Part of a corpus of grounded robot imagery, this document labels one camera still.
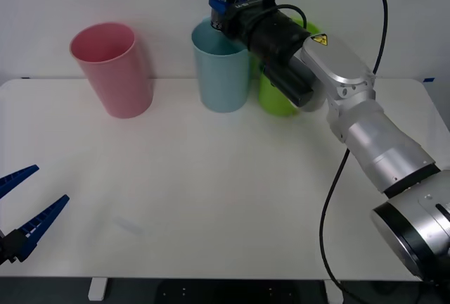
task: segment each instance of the black cable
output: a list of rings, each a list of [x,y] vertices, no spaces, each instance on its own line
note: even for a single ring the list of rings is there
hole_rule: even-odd
[[[381,44],[380,44],[380,50],[378,52],[377,61],[375,63],[375,67],[373,68],[373,74],[376,74],[378,71],[378,67],[380,67],[381,58],[383,57],[383,51],[385,50],[385,43],[386,43],[386,36],[387,36],[387,0],[382,0],[382,6],[383,6],[383,12],[384,12],[384,18],[383,18],[383,27],[382,27],[382,37],[381,37]],[[325,269],[328,273],[328,276],[331,278],[333,283],[344,293],[352,297],[357,302],[360,302],[361,304],[369,304],[365,300],[361,299],[357,295],[351,293],[348,291],[335,277],[333,272],[331,271],[330,265],[328,264],[328,260],[326,258],[325,254],[325,246],[323,244],[323,228],[325,224],[325,217],[326,217],[326,211],[328,209],[328,205],[331,200],[331,196],[333,195],[333,192],[335,190],[336,184],[339,181],[340,175],[344,169],[345,163],[347,162],[347,159],[349,157],[350,150],[347,149],[344,154],[344,158],[342,159],[342,162],[340,163],[339,169],[336,172],[335,178],[333,180],[333,183],[331,184],[330,191],[328,192],[327,198],[325,200],[325,204],[323,205],[322,214],[321,214],[321,222],[319,227],[319,245],[321,249],[321,256],[323,264],[325,265]]]
[[[383,56],[383,51],[385,50],[386,44],[386,36],[387,36],[387,0],[382,0],[382,10],[383,10],[383,22],[382,22],[382,36],[381,36],[381,45],[380,50],[378,52],[377,61],[375,63],[375,67],[373,68],[373,74],[377,74],[378,67],[380,67],[381,57]]]

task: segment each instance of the warning label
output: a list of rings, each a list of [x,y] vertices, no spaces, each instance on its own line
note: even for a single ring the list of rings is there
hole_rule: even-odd
[[[328,46],[328,37],[326,36],[326,34],[316,35],[315,37],[312,37],[312,39],[324,46]]]

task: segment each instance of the white wall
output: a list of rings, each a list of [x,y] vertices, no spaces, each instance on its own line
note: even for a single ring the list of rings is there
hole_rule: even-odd
[[[380,74],[430,77],[450,54],[448,0],[388,0],[390,29]],[[278,0],[348,42],[369,65],[382,26],[380,0]],[[0,0],[0,76],[79,76],[68,44],[105,20],[134,26],[160,77],[194,76],[190,32],[210,9],[207,0]]]

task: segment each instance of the floor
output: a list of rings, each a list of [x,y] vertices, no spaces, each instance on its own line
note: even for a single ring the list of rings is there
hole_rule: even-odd
[[[90,279],[72,278],[0,278],[1,304],[88,304]],[[158,287],[166,286],[159,279],[111,279],[108,282],[105,304],[153,304]],[[385,304],[442,304],[432,287],[423,286],[423,294],[417,302],[418,283],[346,282],[346,287],[369,303]],[[326,304],[323,283],[298,281],[294,286],[299,294],[298,303]],[[165,303],[193,303],[179,300]],[[345,298],[345,304],[357,304]]]

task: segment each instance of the table surface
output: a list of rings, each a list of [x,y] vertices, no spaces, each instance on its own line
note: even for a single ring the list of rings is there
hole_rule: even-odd
[[[294,118],[249,101],[213,113],[194,79],[155,83],[152,106],[119,120],[86,80],[0,88],[0,176],[41,169],[0,202],[4,232],[63,194],[70,202],[24,262],[0,276],[327,279],[319,219],[345,152],[328,107]],[[422,84],[378,80],[378,100],[441,168],[450,133]],[[339,279],[414,280],[372,225],[386,198],[351,156],[326,219]]]

